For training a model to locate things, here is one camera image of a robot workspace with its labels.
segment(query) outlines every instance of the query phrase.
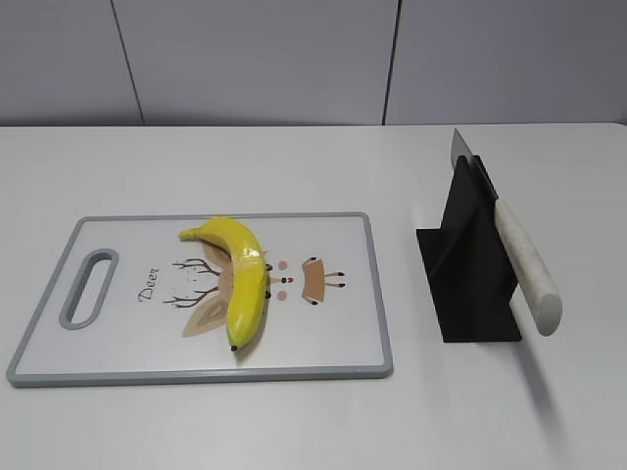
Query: knife holder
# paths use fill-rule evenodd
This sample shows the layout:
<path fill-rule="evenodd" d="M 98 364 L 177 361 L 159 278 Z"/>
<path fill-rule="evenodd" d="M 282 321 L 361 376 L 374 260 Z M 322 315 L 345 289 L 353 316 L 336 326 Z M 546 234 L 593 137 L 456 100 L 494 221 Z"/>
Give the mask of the knife holder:
<path fill-rule="evenodd" d="M 477 156 L 459 157 L 440 228 L 416 235 L 445 343 L 520 341 L 517 279 L 494 223 L 498 199 Z"/>

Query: deer text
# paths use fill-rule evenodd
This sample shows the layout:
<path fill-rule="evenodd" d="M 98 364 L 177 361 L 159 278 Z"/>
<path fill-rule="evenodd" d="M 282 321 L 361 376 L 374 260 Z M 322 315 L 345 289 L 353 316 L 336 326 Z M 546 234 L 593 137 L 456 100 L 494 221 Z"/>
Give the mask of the deer text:
<path fill-rule="evenodd" d="M 155 290 L 158 272 L 159 269 L 150 270 L 148 273 L 148 280 L 146 281 L 147 287 L 139 291 L 139 294 L 137 294 L 138 302 L 150 301 L 153 298 L 153 291 Z"/>

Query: banana tip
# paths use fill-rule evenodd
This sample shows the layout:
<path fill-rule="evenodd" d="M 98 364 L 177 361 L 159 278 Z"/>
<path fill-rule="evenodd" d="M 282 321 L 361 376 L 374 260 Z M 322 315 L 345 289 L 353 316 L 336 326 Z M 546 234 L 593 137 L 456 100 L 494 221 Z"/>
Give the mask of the banana tip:
<path fill-rule="evenodd" d="M 189 228 L 187 230 L 183 230 L 178 234 L 178 238 L 181 240 L 196 240 L 196 233 L 198 232 L 197 228 Z"/>

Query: banana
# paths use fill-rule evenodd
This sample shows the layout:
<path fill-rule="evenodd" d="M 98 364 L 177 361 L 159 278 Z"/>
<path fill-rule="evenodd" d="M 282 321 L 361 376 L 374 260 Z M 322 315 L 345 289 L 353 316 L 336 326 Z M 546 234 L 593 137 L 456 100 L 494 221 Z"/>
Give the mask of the banana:
<path fill-rule="evenodd" d="M 255 234 L 241 222 L 216 217 L 203 226 L 183 230 L 181 240 L 198 240 L 227 250 L 233 263 L 233 293 L 228 305 L 227 330 L 231 350 L 250 342 L 262 319 L 267 274 L 262 247 Z"/>

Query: kitchen knife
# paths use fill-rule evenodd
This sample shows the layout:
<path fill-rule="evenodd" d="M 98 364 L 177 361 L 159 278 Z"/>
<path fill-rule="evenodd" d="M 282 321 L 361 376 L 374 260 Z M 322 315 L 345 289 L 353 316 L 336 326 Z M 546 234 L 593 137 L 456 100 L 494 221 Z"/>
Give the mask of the kitchen knife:
<path fill-rule="evenodd" d="M 473 154 L 457 129 L 453 133 L 451 145 L 451 165 L 453 169 L 459 158 L 466 158 L 473 165 Z M 520 222 L 499 198 L 482 164 L 479 168 L 489 183 L 494 203 L 494 223 L 506 249 L 522 293 L 529 305 L 538 331 L 543 336 L 555 332 L 561 320 L 562 302 L 555 282 L 545 266 L 538 250 L 522 228 Z"/>

